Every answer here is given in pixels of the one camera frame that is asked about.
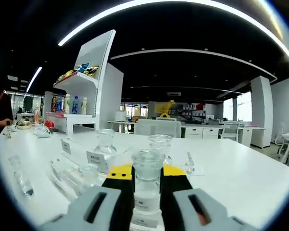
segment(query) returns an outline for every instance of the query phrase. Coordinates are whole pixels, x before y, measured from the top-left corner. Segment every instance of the white label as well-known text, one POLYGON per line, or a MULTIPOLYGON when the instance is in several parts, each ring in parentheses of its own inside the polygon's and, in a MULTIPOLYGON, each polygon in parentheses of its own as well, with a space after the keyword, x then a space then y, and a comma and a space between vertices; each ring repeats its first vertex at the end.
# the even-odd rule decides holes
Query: white label
POLYGON ((153 198, 141 198, 137 195, 134 195, 135 199, 135 208, 141 211, 157 211, 159 210, 159 200, 160 196, 153 197, 153 198))
POLYGON ((92 153, 87 151, 87 159, 89 164, 95 164, 101 172, 107 173, 107 163, 102 154, 92 153))
POLYGON ((144 218, 141 216, 133 215, 131 218, 131 223, 135 225, 146 226, 149 228, 156 229, 158 227, 158 220, 151 219, 151 218, 144 218))
POLYGON ((63 151, 65 151, 66 153, 70 154, 71 155, 71 148, 69 146, 69 143, 68 142, 65 142, 63 140, 61 140, 61 143, 62 143, 62 149, 63 151))

